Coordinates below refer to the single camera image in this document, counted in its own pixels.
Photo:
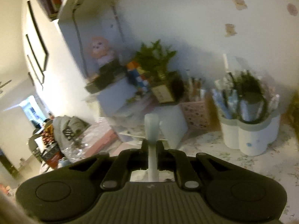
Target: green plant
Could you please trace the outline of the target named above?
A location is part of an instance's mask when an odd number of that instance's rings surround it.
[[[237,90],[238,96],[242,97],[245,93],[258,93],[262,95],[260,81],[256,79],[248,70],[241,71],[240,75],[234,79],[234,89]]]
[[[140,51],[137,51],[135,55],[135,61],[153,77],[154,81],[161,81],[167,78],[167,65],[177,52],[176,50],[171,51],[170,47],[163,48],[160,42],[161,40],[152,42],[151,46],[142,43]]]

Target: desk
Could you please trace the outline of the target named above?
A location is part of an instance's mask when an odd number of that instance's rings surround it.
[[[280,220],[287,223],[299,219],[299,151],[294,130],[286,124],[280,126],[277,140],[259,156],[247,156],[228,148],[220,131],[206,133],[184,141],[179,148],[188,156],[197,152],[210,155],[260,173],[278,181],[286,190],[288,202]]]

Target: clear plastic wrap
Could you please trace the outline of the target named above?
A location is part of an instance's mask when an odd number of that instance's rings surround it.
[[[96,154],[98,150],[112,143],[115,136],[107,120],[100,117],[97,123],[92,124],[77,139],[70,141],[69,146],[61,151],[74,163]]]

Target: picture frame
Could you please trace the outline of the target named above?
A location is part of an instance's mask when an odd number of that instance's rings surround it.
[[[47,69],[49,53],[39,31],[30,0],[27,1],[27,7],[29,16],[27,17],[28,31],[26,37],[39,69],[44,72]]]
[[[28,72],[27,74],[28,74],[28,78],[30,79],[30,81],[31,81],[31,83],[32,83],[32,86],[35,86],[35,84],[34,84],[34,80],[33,80],[32,76],[31,76],[31,73]]]
[[[38,75],[37,75],[37,73],[36,73],[36,71],[35,71],[35,69],[34,69],[34,66],[33,66],[33,64],[32,64],[32,61],[31,61],[29,55],[27,55],[27,59],[28,59],[28,61],[29,61],[29,64],[30,64],[30,66],[31,66],[31,69],[32,69],[33,72],[34,72],[34,75],[35,75],[36,79],[38,80],[39,84],[41,85],[41,88],[43,89],[44,87],[43,87],[43,85],[42,85],[42,82],[40,81],[40,79],[39,79],[39,77],[38,77]]]
[[[37,58],[36,58],[36,55],[33,51],[32,44],[30,42],[28,34],[26,34],[25,36],[26,36],[28,45],[30,47],[31,53],[33,55],[33,58],[34,58],[34,64],[32,63],[32,60],[30,59],[29,55],[27,55],[27,58],[28,58],[29,63],[32,67],[32,70],[34,71],[34,75],[36,76],[38,82],[42,85],[42,84],[44,84],[44,71],[42,70],[42,68],[40,67],[40,65],[37,62]]]

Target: figurine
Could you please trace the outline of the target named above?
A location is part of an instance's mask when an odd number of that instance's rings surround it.
[[[115,59],[114,51],[108,46],[108,40],[104,37],[92,38],[92,58],[97,60],[100,67]]]

